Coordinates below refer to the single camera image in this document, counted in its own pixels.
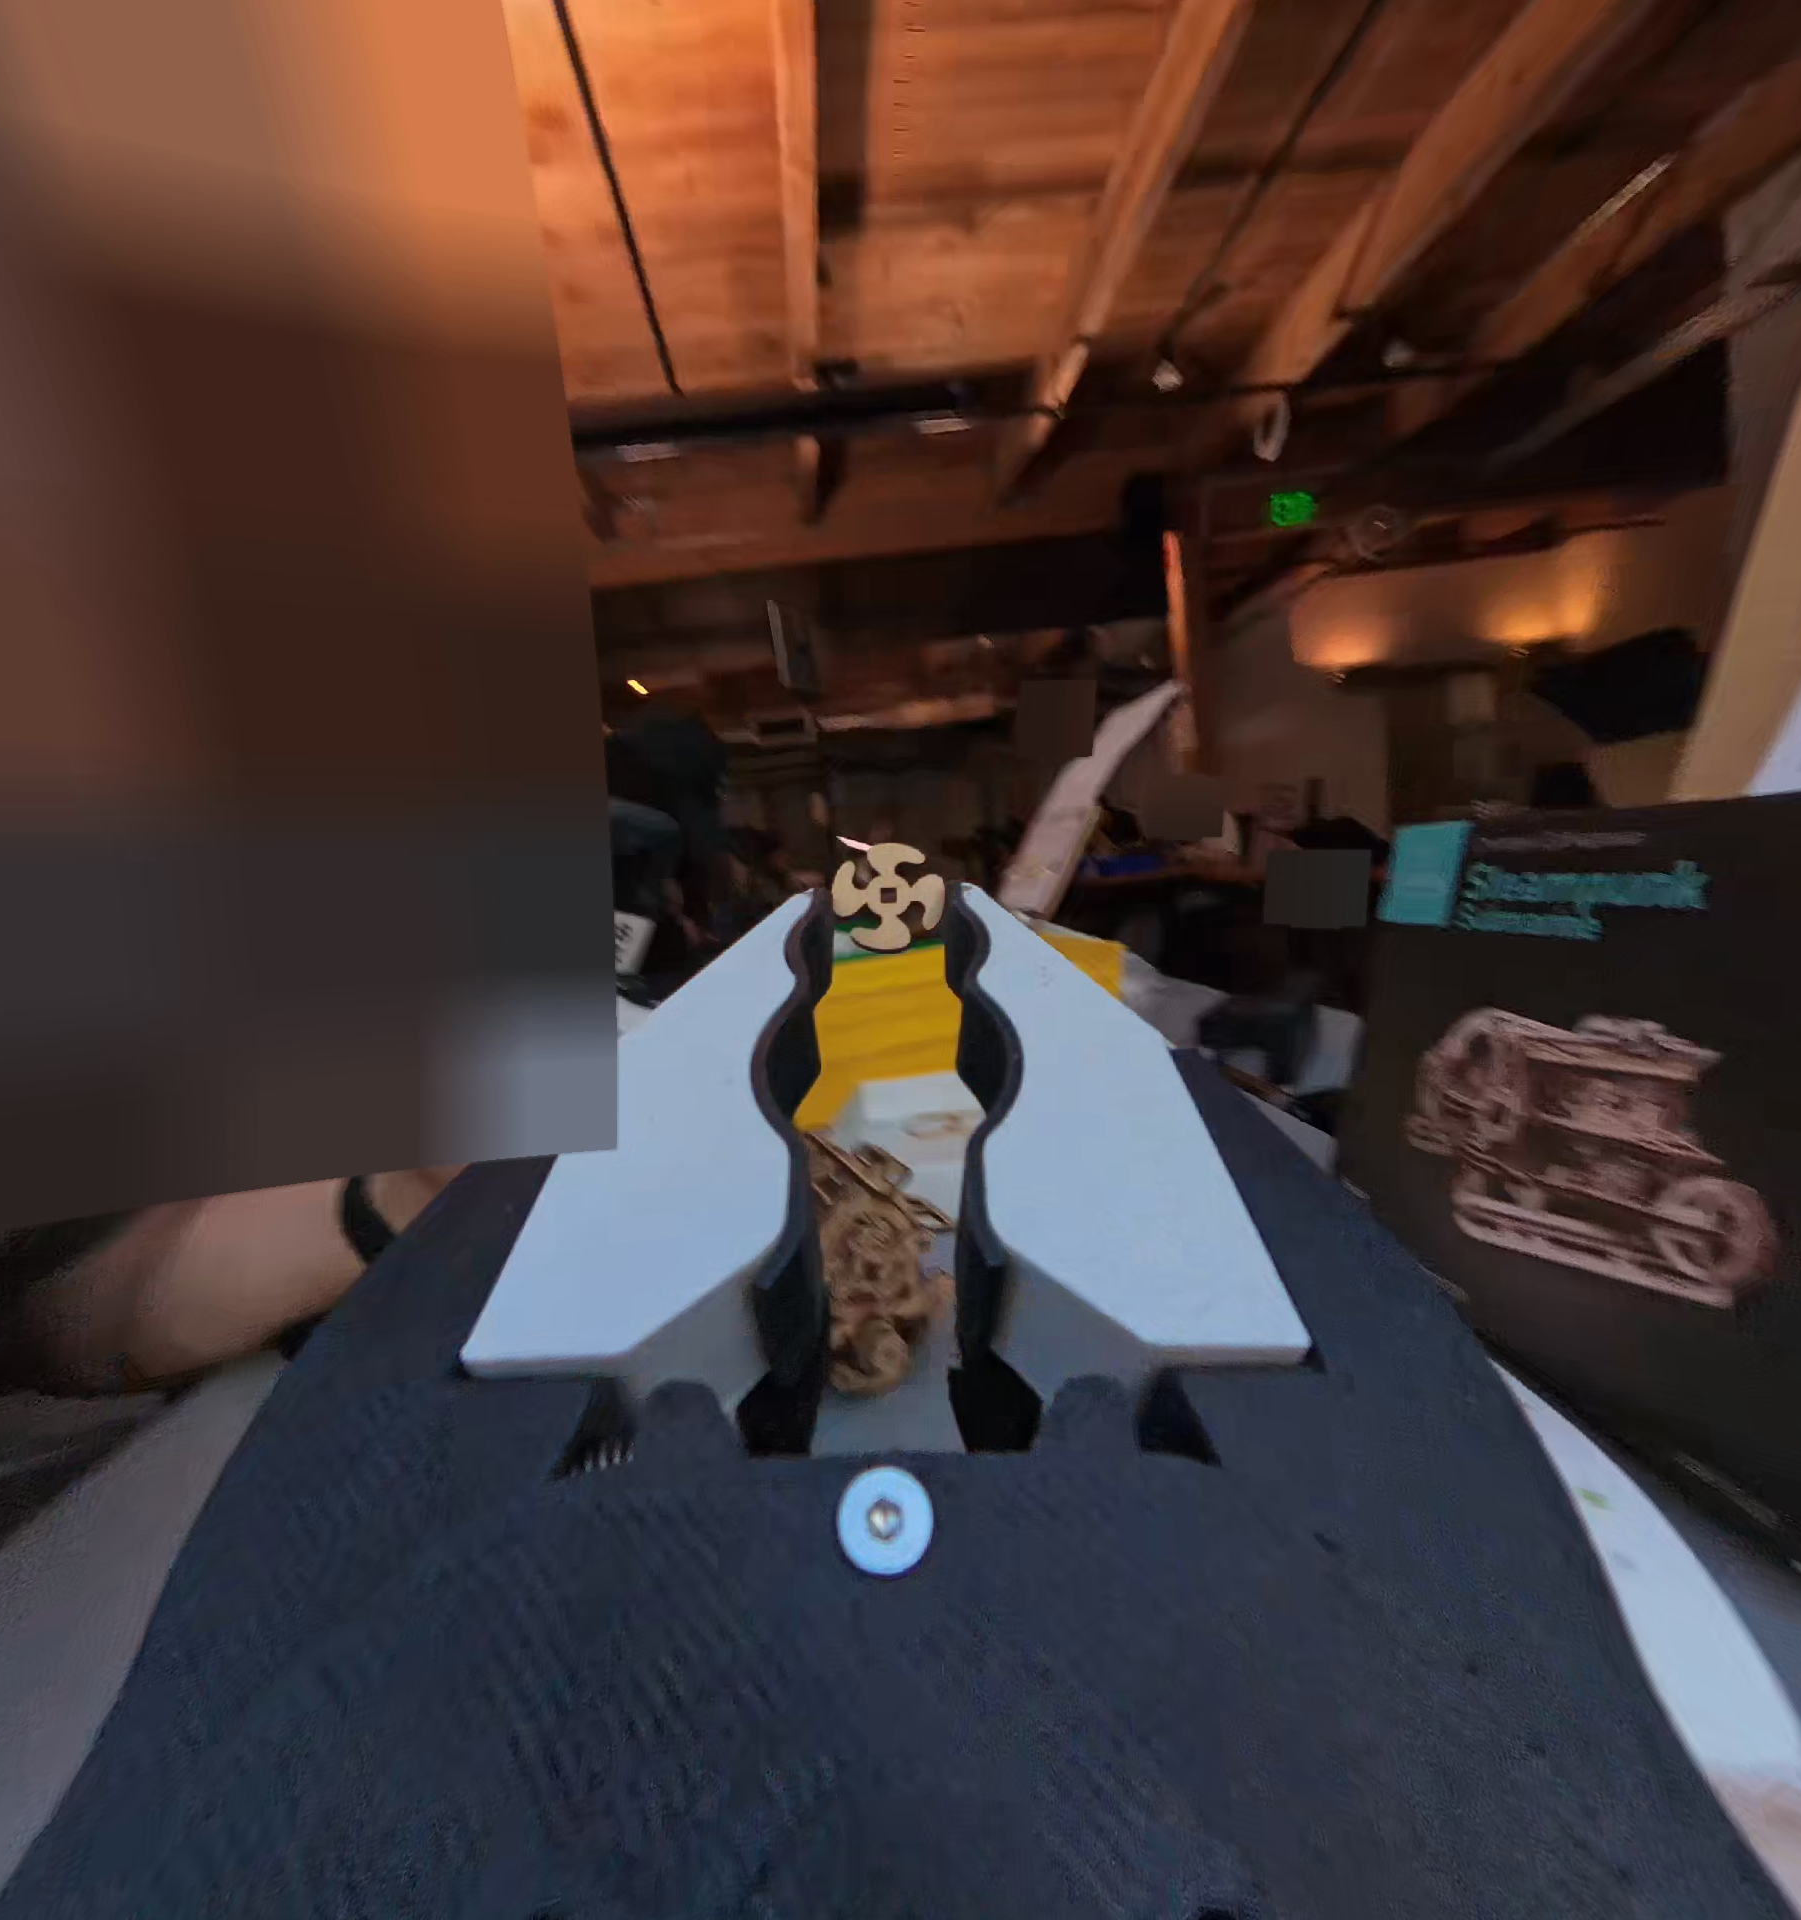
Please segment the black cloth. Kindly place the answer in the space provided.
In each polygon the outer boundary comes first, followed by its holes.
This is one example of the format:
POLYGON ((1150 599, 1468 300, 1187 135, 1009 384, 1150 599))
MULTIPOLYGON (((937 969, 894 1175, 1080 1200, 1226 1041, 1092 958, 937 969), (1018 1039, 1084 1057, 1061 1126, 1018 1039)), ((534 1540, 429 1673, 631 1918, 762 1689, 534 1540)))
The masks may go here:
POLYGON ((1540 663, 1530 694, 1596 746, 1691 729, 1708 659, 1691 628, 1656 628, 1540 663))

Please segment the white cardboard tray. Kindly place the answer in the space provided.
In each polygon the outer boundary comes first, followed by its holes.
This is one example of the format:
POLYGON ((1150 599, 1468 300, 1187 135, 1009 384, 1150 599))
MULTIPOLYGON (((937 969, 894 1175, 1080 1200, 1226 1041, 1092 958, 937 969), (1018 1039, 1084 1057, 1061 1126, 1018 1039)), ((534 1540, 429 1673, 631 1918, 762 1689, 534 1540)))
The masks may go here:
POLYGON ((846 1146, 873 1144, 906 1159, 948 1159, 964 1154, 983 1119, 983 1103, 956 1070, 947 1068, 865 1078, 836 1111, 803 1109, 799 1125, 846 1146))

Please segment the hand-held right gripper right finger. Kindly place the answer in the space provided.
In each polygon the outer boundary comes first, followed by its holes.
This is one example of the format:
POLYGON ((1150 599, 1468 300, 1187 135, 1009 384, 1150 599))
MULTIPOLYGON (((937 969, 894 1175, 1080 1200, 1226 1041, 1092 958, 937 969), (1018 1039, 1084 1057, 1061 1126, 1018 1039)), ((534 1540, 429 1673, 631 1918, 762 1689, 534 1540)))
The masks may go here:
POLYGON ((966 1452, 1022 1452, 1059 1394, 1290 1369, 1313 1338, 1175 1062, 1119 997, 981 888, 943 929, 979 1107, 947 1392, 966 1452))

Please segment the yellow plastic bin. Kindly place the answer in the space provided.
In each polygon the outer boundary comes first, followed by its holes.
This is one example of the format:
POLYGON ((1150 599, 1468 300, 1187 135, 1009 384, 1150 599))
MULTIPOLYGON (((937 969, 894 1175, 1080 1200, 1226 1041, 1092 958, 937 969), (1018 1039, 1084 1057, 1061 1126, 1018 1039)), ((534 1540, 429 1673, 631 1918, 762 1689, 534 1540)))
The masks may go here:
POLYGON ((962 1002, 947 983, 941 938, 867 952, 840 929, 832 985, 817 1002, 819 1074, 797 1125, 834 1125, 867 1082, 954 1070, 960 1022, 962 1002))

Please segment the small wooden propeller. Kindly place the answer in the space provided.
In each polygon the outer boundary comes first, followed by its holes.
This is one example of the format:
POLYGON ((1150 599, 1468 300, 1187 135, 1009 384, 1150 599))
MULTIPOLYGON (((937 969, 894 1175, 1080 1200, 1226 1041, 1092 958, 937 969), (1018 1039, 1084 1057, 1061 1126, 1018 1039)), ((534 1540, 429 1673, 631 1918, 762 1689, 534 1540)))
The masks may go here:
POLYGON ((947 911, 947 878, 927 855, 898 841, 850 843, 832 882, 832 901, 850 942, 869 954, 906 952, 935 933, 947 911))

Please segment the black model kit box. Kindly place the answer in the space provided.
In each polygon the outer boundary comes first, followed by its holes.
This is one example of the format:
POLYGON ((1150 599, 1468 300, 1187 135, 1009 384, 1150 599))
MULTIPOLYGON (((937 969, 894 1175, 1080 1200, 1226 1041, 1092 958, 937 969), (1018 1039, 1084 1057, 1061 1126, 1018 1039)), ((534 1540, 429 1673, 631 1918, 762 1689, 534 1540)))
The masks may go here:
POLYGON ((1501 1359, 1801 1563, 1801 795, 1404 828, 1340 1163, 1501 1359))

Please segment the wooden submarine model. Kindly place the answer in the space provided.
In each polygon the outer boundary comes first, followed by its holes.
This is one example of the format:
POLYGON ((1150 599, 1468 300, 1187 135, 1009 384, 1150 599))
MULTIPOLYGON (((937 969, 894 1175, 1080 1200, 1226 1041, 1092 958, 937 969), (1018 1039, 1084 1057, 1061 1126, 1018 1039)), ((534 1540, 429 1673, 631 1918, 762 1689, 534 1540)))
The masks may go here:
POLYGON ((828 1381, 879 1398, 910 1377, 929 1334, 954 1311, 954 1274, 937 1253, 954 1220, 912 1187, 879 1146, 807 1134, 820 1276, 828 1293, 828 1381))

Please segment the illustrated instruction booklet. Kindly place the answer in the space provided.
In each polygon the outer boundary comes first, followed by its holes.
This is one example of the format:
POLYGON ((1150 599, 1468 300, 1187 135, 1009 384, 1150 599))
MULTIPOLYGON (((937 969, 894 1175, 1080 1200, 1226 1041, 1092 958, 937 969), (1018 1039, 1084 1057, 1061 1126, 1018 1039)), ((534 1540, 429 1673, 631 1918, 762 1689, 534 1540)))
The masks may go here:
POLYGON ((1499 1375, 1577 1503, 1681 1743, 1801 1916, 1801 1571, 1499 1375))

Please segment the person's left forearm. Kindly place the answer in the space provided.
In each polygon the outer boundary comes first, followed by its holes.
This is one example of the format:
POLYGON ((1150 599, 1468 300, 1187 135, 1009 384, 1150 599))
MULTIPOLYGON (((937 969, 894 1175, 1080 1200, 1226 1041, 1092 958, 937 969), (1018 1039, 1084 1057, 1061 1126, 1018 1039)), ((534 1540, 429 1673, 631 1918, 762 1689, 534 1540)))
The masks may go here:
MULTIPOLYGON (((369 1177, 378 1208, 404 1233, 460 1173, 433 1165, 369 1177)), ((347 1179, 4 1235, 0 1392, 126 1396, 303 1336, 367 1272, 338 1227, 347 1179)))

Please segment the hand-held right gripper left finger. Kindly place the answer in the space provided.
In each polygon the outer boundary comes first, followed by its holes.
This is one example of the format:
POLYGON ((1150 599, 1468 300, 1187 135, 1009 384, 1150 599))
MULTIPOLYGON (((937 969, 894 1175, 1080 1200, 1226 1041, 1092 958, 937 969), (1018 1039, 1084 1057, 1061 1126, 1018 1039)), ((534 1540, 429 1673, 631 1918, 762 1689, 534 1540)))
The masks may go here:
POLYGON ((830 1295, 797 1115, 836 921, 776 907, 621 1047, 619 1142, 559 1156, 462 1344, 473 1379, 706 1388, 755 1452, 807 1452, 830 1295))

